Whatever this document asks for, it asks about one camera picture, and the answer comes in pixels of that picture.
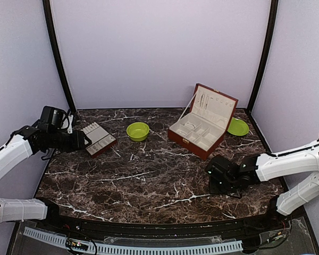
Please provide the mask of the red jewelry tray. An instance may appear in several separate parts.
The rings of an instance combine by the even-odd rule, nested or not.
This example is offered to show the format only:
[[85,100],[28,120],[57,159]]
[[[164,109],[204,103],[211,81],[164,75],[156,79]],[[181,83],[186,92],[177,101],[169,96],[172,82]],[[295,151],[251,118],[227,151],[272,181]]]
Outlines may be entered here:
[[82,131],[92,141],[91,145],[86,146],[91,158],[98,157],[117,143],[117,139],[96,122],[84,127]]

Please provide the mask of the red jewelry box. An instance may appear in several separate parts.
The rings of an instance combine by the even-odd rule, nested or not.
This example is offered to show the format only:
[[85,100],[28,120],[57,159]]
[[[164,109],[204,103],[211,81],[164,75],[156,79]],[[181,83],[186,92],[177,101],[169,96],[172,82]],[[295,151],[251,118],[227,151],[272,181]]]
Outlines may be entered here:
[[202,160],[223,141],[238,99],[196,84],[194,95],[179,119],[168,129],[168,138]]

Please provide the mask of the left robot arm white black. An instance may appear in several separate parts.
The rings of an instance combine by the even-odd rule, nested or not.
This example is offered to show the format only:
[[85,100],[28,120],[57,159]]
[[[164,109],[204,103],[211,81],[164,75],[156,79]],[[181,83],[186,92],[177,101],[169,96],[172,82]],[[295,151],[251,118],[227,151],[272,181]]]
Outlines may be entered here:
[[[84,131],[72,130],[69,114],[51,106],[44,106],[40,119],[11,133],[0,147],[0,180],[16,165],[38,152],[57,149],[60,152],[84,150],[92,141]],[[64,228],[59,207],[48,199],[0,198],[0,223],[43,220],[53,232]]]

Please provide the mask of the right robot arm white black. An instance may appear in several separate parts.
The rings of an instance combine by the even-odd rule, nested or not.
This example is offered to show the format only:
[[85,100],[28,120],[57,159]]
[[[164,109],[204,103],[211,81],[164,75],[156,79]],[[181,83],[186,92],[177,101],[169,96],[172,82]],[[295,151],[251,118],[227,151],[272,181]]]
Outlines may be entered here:
[[214,194],[234,193],[277,177],[309,172],[294,188],[270,200],[261,226],[271,231],[280,224],[281,217],[319,196],[319,138],[295,149],[245,157],[239,165],[215,156],[205,171]]

